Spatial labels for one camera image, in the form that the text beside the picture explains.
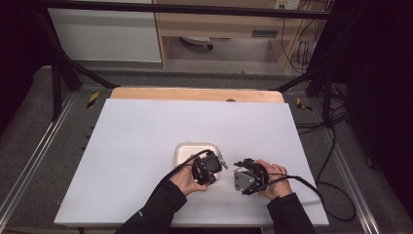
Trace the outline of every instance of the device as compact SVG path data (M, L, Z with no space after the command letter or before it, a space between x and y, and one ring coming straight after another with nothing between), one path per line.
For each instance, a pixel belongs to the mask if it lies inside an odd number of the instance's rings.
M209 150L206 157L195 159L192 165L192 176L200 185L213 184L217 180L215 174L222 171L222 166L228 169L221 154L218 153L218 156L216 156L213 151Z
M250 195L267 188L263 186L270 182L268 173L261 165L254 164L254 160L247 158L234 165L247 169L244 172L234 171L234 185L237 191Z

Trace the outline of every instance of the black jacket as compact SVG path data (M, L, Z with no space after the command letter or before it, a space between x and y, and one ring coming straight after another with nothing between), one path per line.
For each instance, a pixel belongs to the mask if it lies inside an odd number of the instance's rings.
M179 211L186 201L185 195L168 179L145 206L115 234L168 233L173 214ZM295 193L274 199L267 208L276 233L316 233Z

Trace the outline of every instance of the wooden board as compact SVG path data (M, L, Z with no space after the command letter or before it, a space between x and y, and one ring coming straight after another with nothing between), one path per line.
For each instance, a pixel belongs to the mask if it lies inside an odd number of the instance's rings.
M275 91L218 90L184 88L116 88L111 98L122 99L174 99L174 100L222 100L244 102L284 103L282 94Z

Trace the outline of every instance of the white tabletop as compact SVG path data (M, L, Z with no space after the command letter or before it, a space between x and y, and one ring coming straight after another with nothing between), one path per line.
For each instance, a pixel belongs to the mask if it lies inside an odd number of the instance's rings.
M284 165L314 185L287 104L108 99L57 213L67 226L118 226L136 213L174 165L182 141L212 141L230 166L205 193L188 196L172 226L271 226L268 200L234 188L244 158ZM327 225L316 194L290 181L314 225Z

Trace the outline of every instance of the aluminum rail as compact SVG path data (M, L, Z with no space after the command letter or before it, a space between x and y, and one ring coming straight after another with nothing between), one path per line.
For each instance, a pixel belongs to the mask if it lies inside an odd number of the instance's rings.
M284 19L314 19L314 20L339 20L351 15L345 13L309 12L295 10L213 7L192 5L168 4L142 4L142 3L115 3L91 2L70 0L36 0L35 4L44 8L114 11L114 12L149 12L149 13L175 13L175 14L203 14L222 16L245 16Z
M6 224L12 216L12 213L15 210L16 206L18 205L21 196L30 183L30 180L36 173L37 168L40 166L40 163L42 162L46 152L49 149L49 146L54 140L55 135L59 130L61 124L63 123L67 113L69 112L72 102L76 96L76 92L72 92L67 96L63 103L60 115L54 122L50 124L49 128L46 130L12 190L9 192L3 204L0 206L0 233L2 233L3 229L6 227Z
M317 117L322 122L321 116L321 107L319 104L319 100L316 97L310 98L310 102L312 107L314 108ZM328 141L328 144L331 145L333 133L331 130L324 129L324 135ZM349 164L347 163L343 152L340 149L338 143L336 143L334 150L333 150L333 159L335 165L337 166L337 170L340 173L341 178L343 179L344 185L346 186L349 195L353 198L357 208L358 218L360 220L361 226L364 229L366 234L380 234L379 226L377 225L376 219L373 216L373 213L368 208L368 204L365 201L365 198L359 188L356 178L350 169Z

